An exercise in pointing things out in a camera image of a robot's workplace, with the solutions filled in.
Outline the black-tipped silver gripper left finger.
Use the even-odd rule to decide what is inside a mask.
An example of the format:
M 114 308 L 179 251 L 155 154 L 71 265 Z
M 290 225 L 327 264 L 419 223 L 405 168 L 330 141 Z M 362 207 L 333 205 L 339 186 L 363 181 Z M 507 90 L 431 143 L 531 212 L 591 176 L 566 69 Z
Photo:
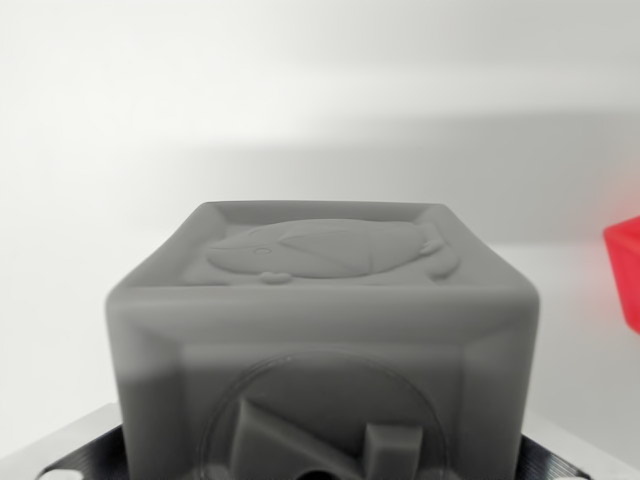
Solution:
M 71 478 L 91 476 L 91 462 L 108 457 L 118 443 L 121 407 L 107 403 L 45 434 L 1 459 L 2 479 L 39 479 L 49 470 L 82 471 Z

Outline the black-tipped silver gripper right finger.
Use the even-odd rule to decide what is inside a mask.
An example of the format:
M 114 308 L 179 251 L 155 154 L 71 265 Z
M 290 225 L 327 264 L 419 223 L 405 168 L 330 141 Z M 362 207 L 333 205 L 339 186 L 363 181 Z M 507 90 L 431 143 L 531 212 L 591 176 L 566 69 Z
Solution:
M 527 412 L 520 479 L 638 479 L 639 469 L 534 412 Z

